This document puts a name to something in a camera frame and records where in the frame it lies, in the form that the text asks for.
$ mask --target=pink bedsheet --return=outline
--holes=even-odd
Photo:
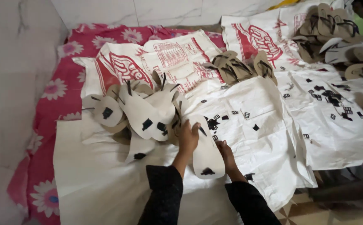
[[[60,224],[52,163],[56,121],[81,119],[80,91],[85,80],[84,67],[71,58],[96,57],[106,42],[144,45],[148,40],[168,39],[190,32],[162,26],[126,27],[120,24],[80,24],[71,31],[68,42],[58,48],[61,58],[58,68],[37,104],[34,135],[26,149],[28,154],[19,163],[7,189],[14,202],[28,211],[26,220],[34,217],[43,225]],[[225,51],[221,34],[206,34]]]

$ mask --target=black cloth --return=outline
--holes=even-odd
[[[177,224],[183,179],[174,166],[146,167],[151,196],[145,205],[138,224]],[[281,223],[269,209],[264,197],[247,182],[226,184],[230,202],[245,225]]]

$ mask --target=white polypropylene sack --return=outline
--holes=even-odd
[[[250,17],[222,16],[223,41],[227,50],[238,53],[241,60],[249,60],[259,50],[266,52],[274,71],[309,68],[291,40],[304,23],[308,9],[331,0],[311,0]],[[344,7],[342,0],[333,2],[334,8]]]
[[[216,116],[220,123],[216,133],[211,130],[208,135],[228,142],[243,174],[255,173],[250,183],[270,209],[276,211],[289,202],[296,188],[317,187],[305,166],[296,125],[274,83],[255,77],[229,89],[220,87],[219,82],[209,80],[187,93],[186,116],[220,116]],[[54,169],[61,222],[136,224],[150,194],[145,165],[170,165],[178,147],[158,144],[142,160],[125,165],[127,146],[83,145],[81,129],[80,120],[57,124]],[[237,212],[224,190],[227,181],[227,176],[199,179],[191,159],[184,174],[179,224],[236,223]]]
[[[279,91],[285,96],[294,121],[299,124],[299,135],[304,137],[306,165],[313,170],[361,165],[363,79],[343,81],[338,72],[315,70],[277,72],[275,76]],[[334,85],[348,85],[349,88],[345,90]],[[328,103],[322,95],[325,90],[316,90],[316,86],[342,95],[343,105],[334,107]],[[339,115],[345,110],[352,121]]]
[[[92,94],[104,95],[112,84],[123,84],[125,80],[143,80],[154,89],[156,84],[151,76],[152,71],[156,71],[160,77],[166,73],[169,83],[181,84],[178,87],[181,93],[208,79],[223,83],[218,71],[201,66],[220,53],[200,30],[178,38],[150,40],[144,46],[106,43],[95,59],[75,57],[73,60],[86,70],[86,80],[80,94],[83,99]],[[91,112],[83,110],[81,118],[84,144],[114,142],[112,135],[94,121]]]

